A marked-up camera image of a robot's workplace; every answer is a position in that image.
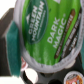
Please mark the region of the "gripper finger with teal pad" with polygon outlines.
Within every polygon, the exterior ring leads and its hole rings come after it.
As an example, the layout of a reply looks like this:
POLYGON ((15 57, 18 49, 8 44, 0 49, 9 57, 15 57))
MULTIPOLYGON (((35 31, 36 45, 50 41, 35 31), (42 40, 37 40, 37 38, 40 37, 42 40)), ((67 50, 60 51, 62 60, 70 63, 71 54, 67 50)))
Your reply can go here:
POLYGON ((11 22, 6 34, 7 60, 10 74, 19 76, 21 70, 21 52, 19 30, 14 21, 11 22))

